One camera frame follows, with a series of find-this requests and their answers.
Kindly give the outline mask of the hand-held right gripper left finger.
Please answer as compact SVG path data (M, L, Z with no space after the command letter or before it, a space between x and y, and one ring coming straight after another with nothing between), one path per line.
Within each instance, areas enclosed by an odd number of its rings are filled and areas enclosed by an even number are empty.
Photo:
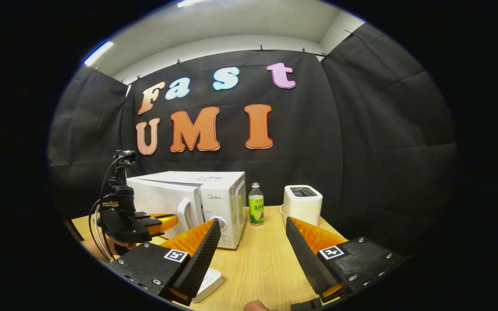
M161 244L140 244L109 263L109 269L153 295L189 306L220 238L220 221L213 218Z

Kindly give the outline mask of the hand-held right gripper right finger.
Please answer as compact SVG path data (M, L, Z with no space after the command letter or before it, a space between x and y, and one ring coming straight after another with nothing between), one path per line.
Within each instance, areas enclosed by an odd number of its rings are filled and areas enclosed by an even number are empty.
M369 238L347 239L294 217L285 234L320 301L363 291L407 261Z

